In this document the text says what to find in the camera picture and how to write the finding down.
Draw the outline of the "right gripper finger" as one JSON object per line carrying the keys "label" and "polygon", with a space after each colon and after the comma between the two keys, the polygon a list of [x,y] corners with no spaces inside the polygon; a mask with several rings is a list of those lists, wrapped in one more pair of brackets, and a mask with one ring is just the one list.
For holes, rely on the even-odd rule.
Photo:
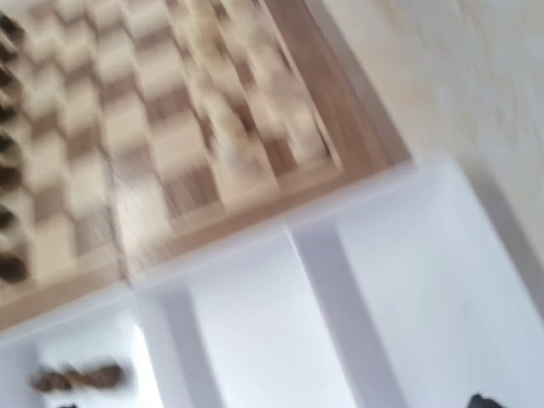
{"label": "right gripper finger", "polygon": [[467,408],[504,408],[492,398],[487,398],[481,394],[474,394],[467,403]]}

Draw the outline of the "white plastic tray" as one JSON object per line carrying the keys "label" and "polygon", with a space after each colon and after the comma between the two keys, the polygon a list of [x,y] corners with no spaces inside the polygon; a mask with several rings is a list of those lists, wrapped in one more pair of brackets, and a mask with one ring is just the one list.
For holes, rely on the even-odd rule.
{"label": "white plastic tray", "polygon": [[[114,360],[112,390],[38,393]],[[1,336],[4,407],[543,404],[543,276],[495,180],[404,165]]]}

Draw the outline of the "wooden chess board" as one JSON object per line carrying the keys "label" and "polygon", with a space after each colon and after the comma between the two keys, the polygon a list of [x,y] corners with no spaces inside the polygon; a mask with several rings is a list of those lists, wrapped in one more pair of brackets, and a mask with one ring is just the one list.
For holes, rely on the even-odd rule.
{"label": "wooden chess board", "polygon": [[320,1],[4,1],[1,327],[409,158]]}

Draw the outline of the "black chess piece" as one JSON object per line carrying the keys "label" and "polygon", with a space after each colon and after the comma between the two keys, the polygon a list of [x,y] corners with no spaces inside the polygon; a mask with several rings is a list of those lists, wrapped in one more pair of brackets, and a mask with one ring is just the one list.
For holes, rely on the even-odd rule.
{"label": "black chess piece", "polygon": [[28,379],[28,385],[38,393],[70,392],[89,388],[112,390],[126,380],[125,368],[114,360],[99,360],[80,367],[65,365],[60,369],[40,367]]}

